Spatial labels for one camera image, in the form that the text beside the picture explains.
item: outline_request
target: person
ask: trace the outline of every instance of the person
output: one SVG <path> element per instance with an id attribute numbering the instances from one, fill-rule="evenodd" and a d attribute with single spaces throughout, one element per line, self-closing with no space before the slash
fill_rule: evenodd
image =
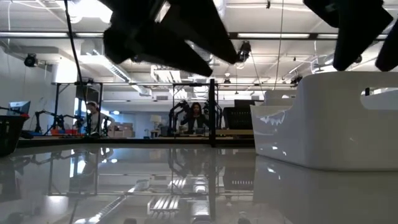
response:
<path id="1" fill-rule="evenodd" d="M 196 128 L 204 128 L 203 125 L 209 126 L 209 121 L 206 116 L 201 113 L 201 106 L 199 103 L 192 103 L 189 114 L 186 114 L 180 125 L 188 123 L 188 132 L 192 133 Z"/>
<path id="2" fill-rule="evenodd" d="M 86 104 L 86 108 L 88 111 L 90 111 L 88 117 L 91 119 L 91 133 L 97 133 L 98 132 L 97 124 L 98 124 L 98 116 L 100 115 L 100 109 L 98 108 L 98 105 L 95 102 L 88 102 Z M 101 124 L 105 120 L 105 118 L 108 118 L 108 121 L 111 122 L 110 124 L 108 124 L 108 130 L 111 130 L 111 128 L 114 126 L 115 120 L 112 117 L 101 113 L 101 115 L 100 115 Z M 81 125 L 84 125 L 85 123 L 87 123 L 87 118 L 84 118 Z"/>

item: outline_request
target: ceiling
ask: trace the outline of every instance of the ceiling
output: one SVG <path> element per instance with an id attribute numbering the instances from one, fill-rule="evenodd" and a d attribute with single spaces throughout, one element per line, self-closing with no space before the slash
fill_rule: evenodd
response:
<path id="1" fill-rule="evenodd" d="M 46 9 L 45 7 L 55 8 L 59 5 L 55 1 L 44 0 L 14 1 L 14 3 L 0 1 L 0 30 L 67 31 L 65 11 L 63 9 Z M 397 18 L 398 0 L 385 0 L 384 7 Z M 324 23 L 304 6 L 302 0 L 272 0 L 270 9 L 266 9 L 265 0 L 226 0 L 223 22 L 228 32 L 337 33 L 336 29 Z M 103 32 L 108 27 L 107 23 L 95 17 L 84 17 L 72 26 L 75 32 Z M 0 41 L 3 44 L 8 44 L 7 39 L 0 39 Z M 84 41 L 90 40 L 75 40 L 78 50 Z M 242 40 L 233 40 L 236 50 L 240 48 L 241 42 Z M 242 69 L 237 69 L 234 65 L 228 65 L 216 59 L 213 63 L 212 77 L 218 82 L 223 82 L 226 78 L 225 73 L 230 73 L 231 83 L 254 83 L 259 79 L 262 83 L 275 83 L 275 81 L 290 83 L 290 79 L 297 74 L 311 74 L 311 62 L 317 57 L 322 58 L 332 54 L 335 47 L 334 40 L 250 40 L 250 44 L 252 57 L 248 58 Z M 382 42 L 379 42 L 367 49 L 362 55 L 363 61 L 352 65 L 349 70 L 377 70 L 374 66 L 374 59 L 377 57 L 381 45 Z M 9 47 L 11 49 L 56 47 L 66 54 L 72 55 L 68 39 L 10 39 Z M 79 59 L 82 64 L 86 65 L 83 69 L 84 76 L 93 77 L 99 82 L 121 82 L 106 67 L 100 63 L 94 63 L 86 55 L 79 56 Z M 51 58 L 49 61 L 57 63 L 57 58 Z M 137 64 L 128 60 L 122 63 L 121 67 L 137 82 L 154 82 L 150 76 L 149 64 Z M 182 79 L 187 76 L 188 74 L 181 73 Z M 113 86 L 111 91 L 126 91 L 126 87 L 116 88 Z"/>

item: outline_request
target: woman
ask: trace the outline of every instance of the woman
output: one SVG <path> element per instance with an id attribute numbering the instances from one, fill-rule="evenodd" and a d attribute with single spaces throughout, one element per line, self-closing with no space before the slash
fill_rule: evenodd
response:
<path id="1" fill-rule="evenodd" d="M 196 128 L 203 128 L 203 125 L 209 126 L 209 121 L 206 116 L 201 113 L 201 106 L 199 103 L 192 103 L 191 112 L 186 114 L 181 125 L 188 123 L 188 132 L 192 133 Z"/>
<path id="2" fill-rule="evenodd" d="M 101 124 L 104 122 L 106 118 L 108 118 L 108 121 L 111 123 L 108 125 L 108 130 L 110 130 L 114 126 L 114 119 L 111 118 L 110 116 L 107 116 L 103 113 L 100 115 L 100 109 L 98 108 L 98 105 L 95 102 L 88 102 L 86 105 L 87 110 L 90 111 L 88 117 L 91 120 L 91 133 L 97 133 L 98 132 L 98 116 L 100 116 L 100 122 Z M 83 123 L 81 124 L 82 126 L 87 123 L 87 118 L 84 119 Z"/>

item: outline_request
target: black basket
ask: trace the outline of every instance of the black basket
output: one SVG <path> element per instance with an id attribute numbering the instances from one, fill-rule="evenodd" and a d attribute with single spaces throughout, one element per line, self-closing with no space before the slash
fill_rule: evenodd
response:
<path id="1" fill-rule="evenodd" d="M 229 129 L 253 129 L 250 107 L 224 108 L 225 127 Z"/>
<path id="2" fill-rule="evenodd" d="M 21 116 L 0 116 L 0 157 L 15 151 L 25 120 Z"/>

